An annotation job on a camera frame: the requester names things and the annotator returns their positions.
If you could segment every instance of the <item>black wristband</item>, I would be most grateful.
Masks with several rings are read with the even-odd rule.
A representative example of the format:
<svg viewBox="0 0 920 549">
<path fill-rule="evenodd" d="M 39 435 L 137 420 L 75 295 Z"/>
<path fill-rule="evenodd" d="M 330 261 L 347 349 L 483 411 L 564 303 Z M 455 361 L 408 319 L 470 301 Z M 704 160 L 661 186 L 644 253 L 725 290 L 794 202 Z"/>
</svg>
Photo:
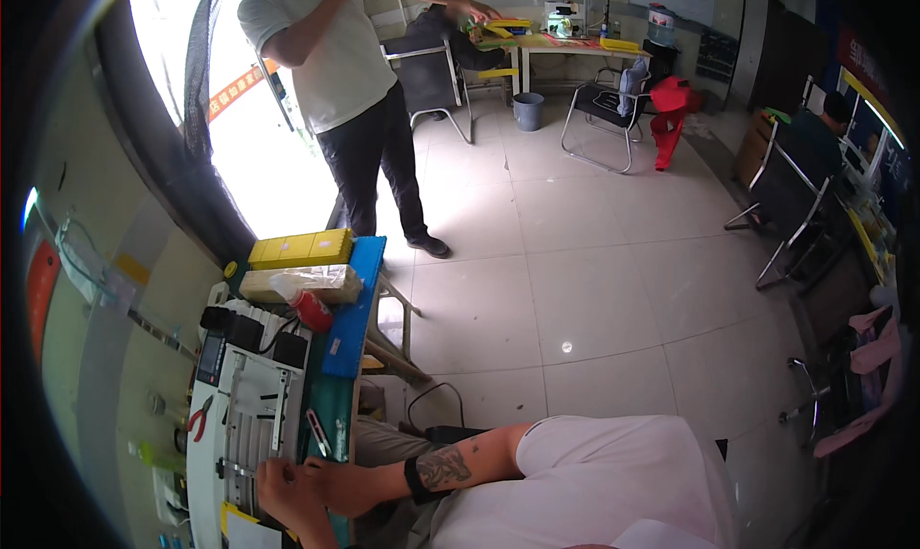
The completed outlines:
<svg viewBox="0 0 920 549">
<path fill-rule="evenodd" d="M 447 497 L 451 494 L 450 491 L 429 491 L 421 483 L 421 478 L 419 476 L 419 470 L 415 466 L 415 462 L 419 459 L 419 456 L 409 457 L 406 460 L 406 464 L 403 465 L 403 475 L 406 477 L 406 484 L 408 485 L 408 490 L 412 492 L 412 500 L 416 505 L 424 505 L 426 503 L 431 503 L 431 501 L 437 501 L 443 497 Z"/>
</svg>

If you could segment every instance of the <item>digital display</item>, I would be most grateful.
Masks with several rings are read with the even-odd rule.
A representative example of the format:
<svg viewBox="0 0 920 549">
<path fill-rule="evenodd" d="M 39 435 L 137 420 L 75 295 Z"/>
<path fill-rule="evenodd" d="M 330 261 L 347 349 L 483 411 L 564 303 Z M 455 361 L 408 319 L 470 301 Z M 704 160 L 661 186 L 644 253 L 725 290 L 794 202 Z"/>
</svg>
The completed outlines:
<svg viewBox="0 0 920 549">
<path fill-rule="evenodd" d="M 215 336 L 209 333 L 204 339 L 204 347 L 201 348 L 201 356 L 198 359 L 198 375 L 196 376 L 200 381 L 216 385 L 215 381 L 220 369 L 220 357 L 223 347 L 223 336 Z"/>
</svg>

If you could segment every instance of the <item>green bottle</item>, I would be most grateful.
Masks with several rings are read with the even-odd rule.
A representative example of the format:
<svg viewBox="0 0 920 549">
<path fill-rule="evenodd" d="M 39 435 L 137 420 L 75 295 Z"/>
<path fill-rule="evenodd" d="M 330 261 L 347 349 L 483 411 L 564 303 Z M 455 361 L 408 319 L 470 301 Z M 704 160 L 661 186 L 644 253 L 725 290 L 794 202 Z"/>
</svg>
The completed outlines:
<svg viewBox="0 0 920 549">
<path fill-rule="evenodd" d="M 128 441 L 128 452 L 140 457 L 147 467 L 159 467 L 177 474 L 185 474 L 185 459 L 180 455 L 160 451 L 147 441 Z"/>
</svg>

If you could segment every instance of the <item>white t-shirt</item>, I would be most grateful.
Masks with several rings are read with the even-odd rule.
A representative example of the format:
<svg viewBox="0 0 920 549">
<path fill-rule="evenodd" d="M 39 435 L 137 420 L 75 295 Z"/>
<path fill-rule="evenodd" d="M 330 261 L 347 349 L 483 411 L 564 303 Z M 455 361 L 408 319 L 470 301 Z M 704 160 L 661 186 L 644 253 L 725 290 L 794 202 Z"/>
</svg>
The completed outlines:
<svg viewBox="0 0 920 549">
<path fill-rule="evenodd" d="M 725 463 L 682 417 L 550 417 L 524 435 L 517 464 L 523 481 L 444 498 L 432 549 L 611 545 L 640 520 L 720 549 L 738 544 Z"/>
<path fill-rule="evenodd" d="M 236 15 L 259 53 L 266 40 L 313 12 L 322 0 L 243 0 Z M 333 129 L 384 99 L 397 82 L 362 0 L 347 0 L 303 66 L 292 69 L 305 123 Z"/>
</svg>

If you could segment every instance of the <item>red banner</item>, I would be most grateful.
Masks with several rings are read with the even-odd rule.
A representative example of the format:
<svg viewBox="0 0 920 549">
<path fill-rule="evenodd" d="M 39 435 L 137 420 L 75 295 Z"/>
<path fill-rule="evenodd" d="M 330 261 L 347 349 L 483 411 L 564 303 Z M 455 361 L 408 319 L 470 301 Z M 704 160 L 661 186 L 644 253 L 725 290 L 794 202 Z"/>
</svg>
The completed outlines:
<svg viewBox="0 0 920 549">
<path fill-rule="evenodd" d="M 882 106 L 890 107 L 888 86 L 881 75 L 879 63 L 869 55 L 865 42 L 857 37 L 853 28 L 844 23 L 840 24 L 838 33 L 837 61 L 856 76 Z"/>
<path fill-rule="evenodd" d="M 267 59 L 265 60 L 265 69 L 268 70 L 269 73 L 274 73 L 278 70 L 278 64 L 276 64 L 274 60 Z M 265 76 L 262 75 L 262 70 L 256 66 L 250 68 L 239 78 L 227 84 L 223 90 L 211 96 L 211 103 L 209 105 L 211 111 L 208 113 L 208 122 L 217 118 L 217 116 L 224 111 L 224 108 L 233 104 L 236 98 L 243 95 L 250 86 L 254 86 L 264 79 Z"/>
</svg>

